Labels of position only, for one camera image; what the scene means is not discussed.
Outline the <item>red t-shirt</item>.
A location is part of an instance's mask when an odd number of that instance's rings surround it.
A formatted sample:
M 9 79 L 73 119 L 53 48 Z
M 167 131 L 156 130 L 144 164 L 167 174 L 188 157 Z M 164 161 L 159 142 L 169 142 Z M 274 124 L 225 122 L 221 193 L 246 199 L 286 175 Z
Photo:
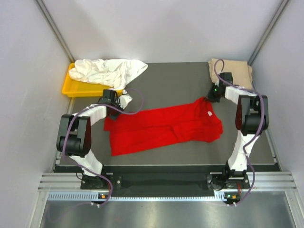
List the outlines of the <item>red t-shirt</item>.
M 111 155 L 143 152 L 188 141 L 211 143 L 223 134 L 222 121 L 212 104 L 201 97 L 189 104 L 106 118 Z

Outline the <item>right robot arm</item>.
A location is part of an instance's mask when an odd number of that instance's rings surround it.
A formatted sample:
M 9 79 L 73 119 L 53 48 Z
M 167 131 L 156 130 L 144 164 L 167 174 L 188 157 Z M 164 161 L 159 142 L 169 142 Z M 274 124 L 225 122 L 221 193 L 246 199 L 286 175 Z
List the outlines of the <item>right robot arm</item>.
M 253 89 L 234 85 L 230 72 L 216 73 L 216 76 L 218 80 L 212 84 L 205 100 L 214 103 L 225 98 L 237 105 L 237 139 L 221 179 L 225 187 L 233 188 L 245 178 L 253 145 L 268 128 L 268 98 Z

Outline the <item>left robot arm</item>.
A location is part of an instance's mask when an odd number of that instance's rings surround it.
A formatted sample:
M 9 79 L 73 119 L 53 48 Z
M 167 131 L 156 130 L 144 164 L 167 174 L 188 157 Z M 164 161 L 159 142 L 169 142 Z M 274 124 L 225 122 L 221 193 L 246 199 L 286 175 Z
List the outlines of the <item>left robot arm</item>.
M 75 114 L 61 116 L 56 147 L 62 155 L 74 160 L 91 176 L 91 182 L 97 188 L 107 185 L 108 177 L 102 174 L 104 165 L 92 152 L 92 126 L 109 117 L 116 120 L 133 98 L 125 92 L 121 96 L 113 90 L 105 90 L 99 100 Z

